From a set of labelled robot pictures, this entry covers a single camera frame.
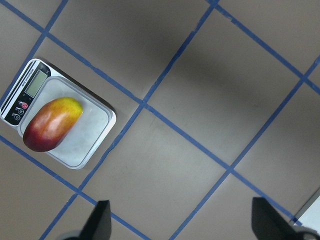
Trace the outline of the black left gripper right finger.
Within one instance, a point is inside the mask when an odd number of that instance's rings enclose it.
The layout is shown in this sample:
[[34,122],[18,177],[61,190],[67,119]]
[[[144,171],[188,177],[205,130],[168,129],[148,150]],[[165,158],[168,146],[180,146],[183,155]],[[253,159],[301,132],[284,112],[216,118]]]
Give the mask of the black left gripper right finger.
[[258,240],[297,240],[296,231],[263,197],[252,198],[251,228]]

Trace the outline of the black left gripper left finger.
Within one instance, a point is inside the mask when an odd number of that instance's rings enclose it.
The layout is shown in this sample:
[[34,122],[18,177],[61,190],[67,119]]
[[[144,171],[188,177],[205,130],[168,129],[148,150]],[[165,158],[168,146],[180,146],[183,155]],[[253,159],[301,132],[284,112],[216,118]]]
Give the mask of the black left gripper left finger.
[[112,233],[109,200],[98,201],[79,234],[80,240],[109,240]]

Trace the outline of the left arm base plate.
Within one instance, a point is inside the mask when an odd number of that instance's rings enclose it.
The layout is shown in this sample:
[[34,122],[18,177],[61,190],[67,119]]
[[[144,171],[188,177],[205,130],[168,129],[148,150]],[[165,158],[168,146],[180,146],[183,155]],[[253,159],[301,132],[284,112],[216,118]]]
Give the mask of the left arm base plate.
[[307,200],[302,208],[296,214],[296,226],[310,228],[320,233],[320,189]]

